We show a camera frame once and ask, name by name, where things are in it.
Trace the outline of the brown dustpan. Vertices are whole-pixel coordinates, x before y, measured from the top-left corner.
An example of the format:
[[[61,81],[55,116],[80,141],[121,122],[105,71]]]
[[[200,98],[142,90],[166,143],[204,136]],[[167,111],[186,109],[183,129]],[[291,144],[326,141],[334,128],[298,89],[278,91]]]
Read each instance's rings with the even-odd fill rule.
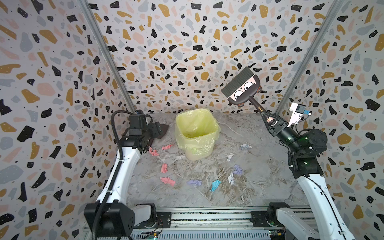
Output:
[[[159,122],[156,122],[155,125],[157,130],[157,139],[163,138],[169,129],[169,125],[160,124]]]

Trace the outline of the brown cartoon face brush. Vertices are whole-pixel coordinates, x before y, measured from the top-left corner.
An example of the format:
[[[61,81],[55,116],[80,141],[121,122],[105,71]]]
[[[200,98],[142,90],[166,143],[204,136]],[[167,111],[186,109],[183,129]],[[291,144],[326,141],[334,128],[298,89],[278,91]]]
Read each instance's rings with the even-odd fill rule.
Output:
[[[261,89],[259,77],[249,67],[245,67],[222,88],[221,92],[232,105],[242,107],[249,101],[259,113],[266,114],[267,111],[254,98],[255,94],[259,93]]]

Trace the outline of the bin with yellow bag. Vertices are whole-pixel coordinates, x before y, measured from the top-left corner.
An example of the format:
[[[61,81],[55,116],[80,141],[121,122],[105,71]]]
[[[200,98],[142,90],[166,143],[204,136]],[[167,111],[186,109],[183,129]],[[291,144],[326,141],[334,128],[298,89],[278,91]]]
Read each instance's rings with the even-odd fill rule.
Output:
[[[190,161],[210,156],[220,131],[217,120],[208,109],[190,110],[176,116],[176,142]]]

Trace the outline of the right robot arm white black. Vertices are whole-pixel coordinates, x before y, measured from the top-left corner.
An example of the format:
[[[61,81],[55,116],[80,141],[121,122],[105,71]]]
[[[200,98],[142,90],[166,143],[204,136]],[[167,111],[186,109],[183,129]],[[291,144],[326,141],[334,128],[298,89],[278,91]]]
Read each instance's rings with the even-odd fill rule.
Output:
[[[327,149],[327,135],[318,129],[297,133],[288,123],[268,112],[261,112],[267,131],[288,148],[288,165],[305,193],[316,220],[310,227],[284,203],[271,203],[266,213],[270,226],[284,227],[296,240],[353,240],[355,236],[342,219],[327,187],[324,172],[317,160]]]

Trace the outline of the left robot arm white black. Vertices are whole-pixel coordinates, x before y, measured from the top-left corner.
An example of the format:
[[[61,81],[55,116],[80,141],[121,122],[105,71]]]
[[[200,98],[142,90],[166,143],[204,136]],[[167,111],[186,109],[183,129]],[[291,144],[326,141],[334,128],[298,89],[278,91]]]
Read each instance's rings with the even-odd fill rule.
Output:
[[[157,227],[159,219],[154,204],[127,205],[128,187],[135,166],[143,154],[149,152],[155,139],[163,138],[169,125],[155,122],[143,111],[115,111],[111,127],[118,147],[110,177],[95,203],[84,210],[91,238],[131,239],[134,227]]]

